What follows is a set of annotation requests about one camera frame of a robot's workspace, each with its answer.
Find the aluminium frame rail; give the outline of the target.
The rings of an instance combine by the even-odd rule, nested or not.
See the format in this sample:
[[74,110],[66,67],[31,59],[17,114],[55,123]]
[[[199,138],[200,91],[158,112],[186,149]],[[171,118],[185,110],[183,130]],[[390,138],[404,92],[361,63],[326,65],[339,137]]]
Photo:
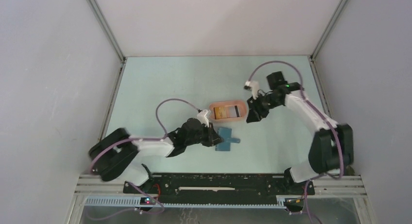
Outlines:
[[366,198],[367,193],[360,176],[345,176],[335,180],[330,177],[315,179],[308,185],[302,183],[284,189],[283,177],[274,174],[225,174],[225,175],[155,175],[155,187],[161,194],[193,191],[256,191],[257,195],[297,197],[306,192],[316,198]]

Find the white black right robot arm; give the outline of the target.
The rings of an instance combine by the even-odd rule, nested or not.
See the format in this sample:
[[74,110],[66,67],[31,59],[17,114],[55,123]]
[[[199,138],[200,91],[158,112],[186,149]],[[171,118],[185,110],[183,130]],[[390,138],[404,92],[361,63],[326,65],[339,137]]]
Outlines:
[[278,71],[266,77],[270,91],[260,93],[257,81],[248,80],[244,89],[251,91],[247,123],[259,122],[271,109],[284,106],[294,113],[312,135],[306,161],[285,170],[282,186],[289,194],[297,193],[302,182],[332,170],[343,171],[354,161],[353,130],[321,112],[307,97],[298,82],[289,83]]

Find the striped back credit card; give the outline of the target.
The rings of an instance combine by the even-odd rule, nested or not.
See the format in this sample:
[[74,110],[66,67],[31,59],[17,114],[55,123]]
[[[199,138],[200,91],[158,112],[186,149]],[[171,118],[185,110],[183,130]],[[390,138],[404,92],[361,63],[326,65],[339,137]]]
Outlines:
[[230,119],[240,117],[240,111],[237,105],[228,106],[226,112],[227,117]]

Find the blue card holder wallet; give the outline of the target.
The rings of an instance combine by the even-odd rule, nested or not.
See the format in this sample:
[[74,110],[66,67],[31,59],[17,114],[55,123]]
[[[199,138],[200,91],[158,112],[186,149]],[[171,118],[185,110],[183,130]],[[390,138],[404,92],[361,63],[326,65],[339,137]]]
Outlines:
[[239,138],[232,137],[232,128],[220,127],[218,135],[222,137],[223,142],[215,146],[215,151],[217,152],[229,152],[231,144],[239,144],[241,142]]

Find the pink oval tray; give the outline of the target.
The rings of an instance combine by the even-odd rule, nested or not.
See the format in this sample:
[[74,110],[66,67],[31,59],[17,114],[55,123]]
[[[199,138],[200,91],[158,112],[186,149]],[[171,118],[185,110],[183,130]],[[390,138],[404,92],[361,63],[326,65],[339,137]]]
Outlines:
[[[227,108],[228,106],[232,106],[232,105],[237,105],[238,106],[239,111],[240,111],[240,117],[232,118],[232,119],[230,119],[230,118],[220,119],[220,120],[215,119],[214,110],[213,110],[214,107],[225,106]],[[231,100],[231,101],[214,102],[214,103],[211,103],[208,108],[211,111],[211,114],[210,114],[209,118],[212,122],[215,122],[215,123],[241,121],[248,114],[248,108],[246,106],[246,103],[243,100]]]

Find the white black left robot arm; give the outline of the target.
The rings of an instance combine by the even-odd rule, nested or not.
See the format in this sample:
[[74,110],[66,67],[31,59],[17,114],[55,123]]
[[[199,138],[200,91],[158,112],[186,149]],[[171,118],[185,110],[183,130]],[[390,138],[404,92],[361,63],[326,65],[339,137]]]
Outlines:
[[140,192],[148,193],[154,186],[152,173],[147,165],[135,163],[135,159],[174,157],[192,145],[213,147],[223,141],[211,123],[202,123],[196,118],[189,118],[162,138],[133,137],[125,128],[118,128],[89,150],[90,172],[103,182],[119,178],[135,185]]

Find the gold credit card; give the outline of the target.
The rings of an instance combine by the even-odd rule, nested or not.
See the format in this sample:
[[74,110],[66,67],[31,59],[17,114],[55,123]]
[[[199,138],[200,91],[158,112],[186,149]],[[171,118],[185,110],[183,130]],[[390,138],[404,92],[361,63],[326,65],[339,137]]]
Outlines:
[[214,107],[214,115],[216,120],[227,119],[228,113],[225,106]]

